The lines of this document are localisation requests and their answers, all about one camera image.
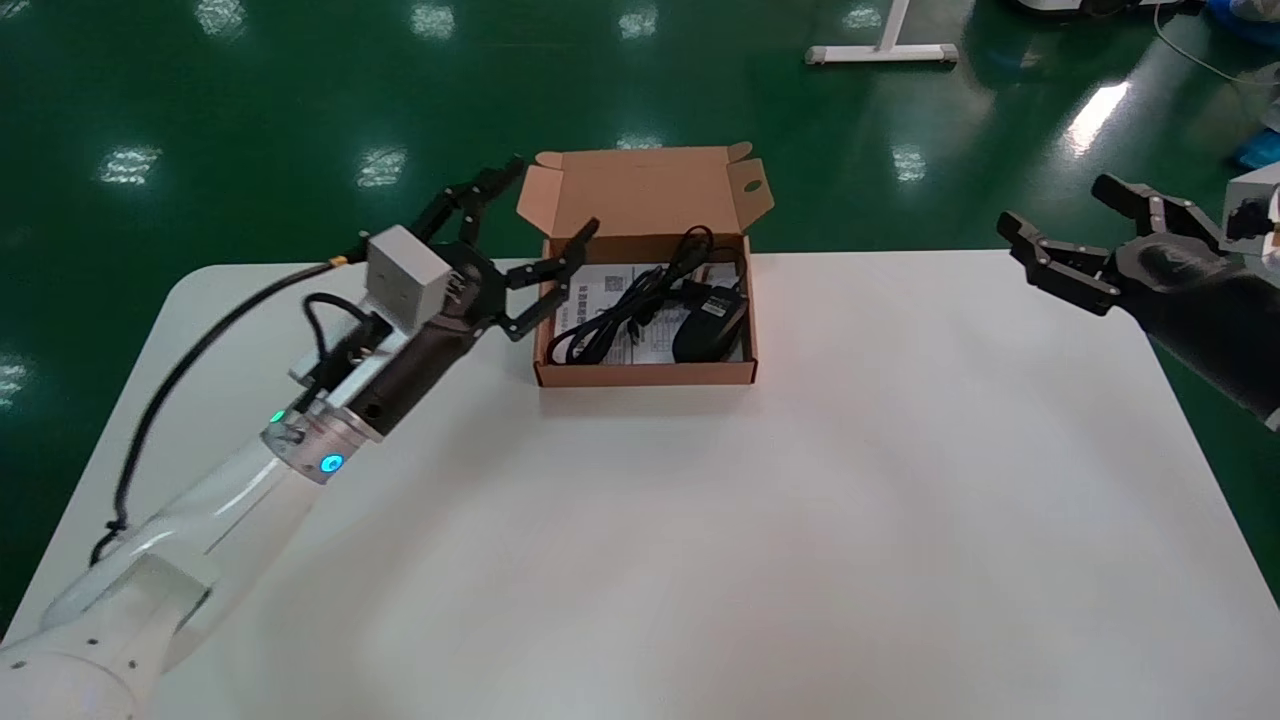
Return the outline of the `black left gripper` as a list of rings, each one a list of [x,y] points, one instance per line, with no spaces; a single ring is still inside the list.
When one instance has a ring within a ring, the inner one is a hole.
[[[435,247],[451,269],[439,309],[419,324],[401,350],[348,402],[348,410],[374,433],[390,434],[493,325],[511,341],[522,340],[552,319],[570,296],[572,277],[585,264],[588,246],[599,231],[598,218],[590,218],[559,255],[503,274],[504,292],[549,286],[516,316],[504,313],[504,295],[499,306],[499,272],[475,247],[488,205],[521,179],[526,168],[520,155],[500,167],[485,167],[472,179],[438,191],[408,224],[416,240],[431,245],[436,233],[460,213],[457,242],[465,245]]]

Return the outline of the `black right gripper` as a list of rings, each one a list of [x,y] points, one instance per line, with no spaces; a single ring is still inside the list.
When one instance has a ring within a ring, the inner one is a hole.
[[[1097,316],[1119,297],[1148,337],[1277,430],[1277,287],[1217,255],[1224,252],[1221,228],[1189,200],[1112,174],[1098,176],[1091,195],[1133,222],[1137,240],[1112,255],[1051,240],[1004,211],[997,233],[1027,283]]]

